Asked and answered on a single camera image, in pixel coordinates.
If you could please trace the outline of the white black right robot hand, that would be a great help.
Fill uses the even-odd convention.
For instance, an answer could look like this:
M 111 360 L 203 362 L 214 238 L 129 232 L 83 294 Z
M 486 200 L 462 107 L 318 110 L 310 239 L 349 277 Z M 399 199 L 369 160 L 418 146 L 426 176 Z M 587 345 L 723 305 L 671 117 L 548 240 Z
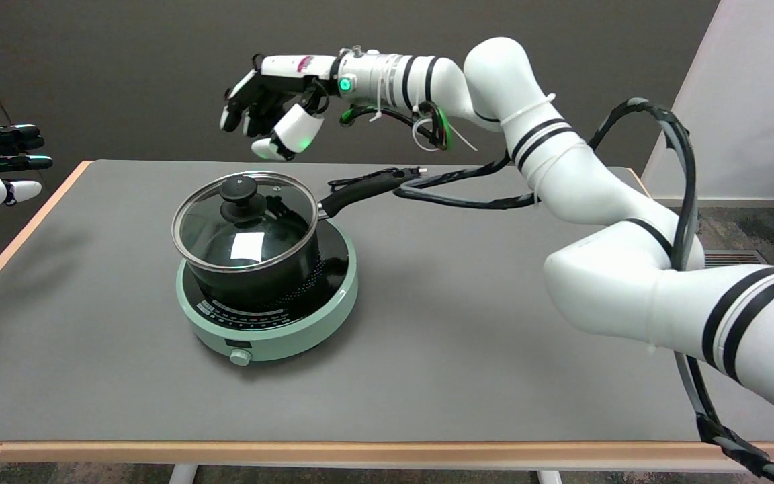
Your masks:
M 252 61 L 249 73 L 225 92 L 219 126 L 225 132 L 240 128 L 260 159 L 292 161 L 325 122 L 331 96 L 338 93 L 340 58 L 258 54 Z

